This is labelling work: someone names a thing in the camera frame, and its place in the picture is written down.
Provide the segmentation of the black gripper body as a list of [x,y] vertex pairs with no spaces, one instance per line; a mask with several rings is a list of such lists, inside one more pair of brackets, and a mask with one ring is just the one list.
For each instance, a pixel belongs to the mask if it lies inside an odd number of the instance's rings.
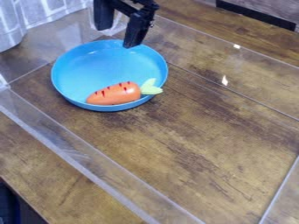
[[154,0],[109,0],[109,4],[127,17],[138,11],[154,13],[160,8]]

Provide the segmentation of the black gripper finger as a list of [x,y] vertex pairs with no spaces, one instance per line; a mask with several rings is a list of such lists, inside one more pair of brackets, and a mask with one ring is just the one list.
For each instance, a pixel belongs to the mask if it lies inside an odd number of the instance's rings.
[[149,22],[144,15],[133,13],[125,28],[123,48],[138,46],[145,38],[148,32]]
[[98,31],[111,27],[113,16],[114,9],[110,0],[93,0],[93,21]]

